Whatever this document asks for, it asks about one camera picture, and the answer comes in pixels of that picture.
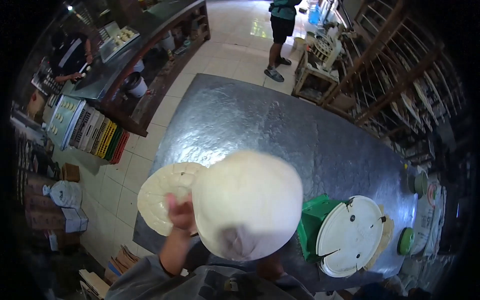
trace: white plastic lid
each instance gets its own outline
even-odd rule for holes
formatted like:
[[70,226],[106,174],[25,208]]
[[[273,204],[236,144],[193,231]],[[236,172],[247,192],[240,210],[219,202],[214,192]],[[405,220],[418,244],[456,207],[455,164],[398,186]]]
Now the white plastic lid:
[[363,268],[377,250],[384,225],[378,205],[365,196],[352,196],[339,204],[319,230],[317,254],[326,256],[321,270],[331,277],[346,277]]

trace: green shirt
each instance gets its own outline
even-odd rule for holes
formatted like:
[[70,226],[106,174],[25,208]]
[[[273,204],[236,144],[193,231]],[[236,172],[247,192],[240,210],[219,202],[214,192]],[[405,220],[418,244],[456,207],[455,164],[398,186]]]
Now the green shirt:
[[[270,4],[270,7],[273,7],[271,10],[272,16],[287,20],[295,20],[295,15],[297,14],[295,5],[299,5],[300,2],[301,0],[274,0],[273,3]],[[287,5],[289,7],[275,7],[282,5]]]

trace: green lid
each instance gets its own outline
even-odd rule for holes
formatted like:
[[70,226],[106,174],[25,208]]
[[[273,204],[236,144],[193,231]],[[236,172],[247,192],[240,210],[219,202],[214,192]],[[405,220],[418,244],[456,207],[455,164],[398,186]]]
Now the green lid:
[[398,253],[400,255],[410,254],[410,250],[413,246],[413,240],[415,239],[415,233],[413,228],[405,227],[403,228],[402,234],[400,235],[400,241],[398,241]]

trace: yellow crate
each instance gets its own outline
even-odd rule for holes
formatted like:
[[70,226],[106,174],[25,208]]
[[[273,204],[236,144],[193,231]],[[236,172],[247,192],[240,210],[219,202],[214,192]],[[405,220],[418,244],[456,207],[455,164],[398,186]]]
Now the yellow crate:
[[100,144],[98,144],[98,149],[96,150],[96,153],[95,153],[95,155],[98,156],[99,158],[105,157],[105,153],[107,152],[108,145],[112,140],[112,136],[113,136],[113,133],[115,132],[115,129],[117,129],[117,125],[112,121],[110,121],[107,125],[107,128],[105,129],[105,132],[103,133],[102,139],[100,140]]

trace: water bottle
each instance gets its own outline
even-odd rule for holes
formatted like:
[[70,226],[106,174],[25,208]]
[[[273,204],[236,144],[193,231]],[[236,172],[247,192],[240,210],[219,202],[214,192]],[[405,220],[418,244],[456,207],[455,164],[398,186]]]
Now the water bottle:
[[308,22],[313,25],[318,24],[320,11],[318,9],[318,1],[311,1],[308,6]]

